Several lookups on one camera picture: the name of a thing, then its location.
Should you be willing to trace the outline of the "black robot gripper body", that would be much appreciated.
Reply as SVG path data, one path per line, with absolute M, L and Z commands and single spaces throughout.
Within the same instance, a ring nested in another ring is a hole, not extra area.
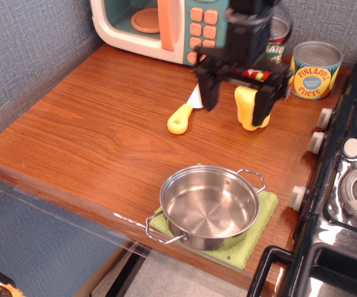
M 199 64 L 216 69 L 221 81 L 231 78 L 234 68 L 272 71 L 272 81 L 265 85 L 276 87 L 276 98 L 290 93 L 288 67 L 272 63 L 266 56 L 272 16 L 279 1 L 230 1 L 225 9 L 227 21 L 225 44 L 221 48 L 197 47 L 194 72 Z

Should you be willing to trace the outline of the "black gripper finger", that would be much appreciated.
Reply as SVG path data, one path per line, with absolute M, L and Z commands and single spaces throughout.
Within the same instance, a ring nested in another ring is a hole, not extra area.
M 253 126 L 260 126 L 266 117 L 270 114 L 273 105 L 277 101 L 277 88 L 272 86 L 263 86 L 256 92 L 253 111 Z
M 216 69 L 196 66 L 196 75 L 199 84 L 200 97 L 203 107 L 212 111 L 219 102 L 221 79 Z

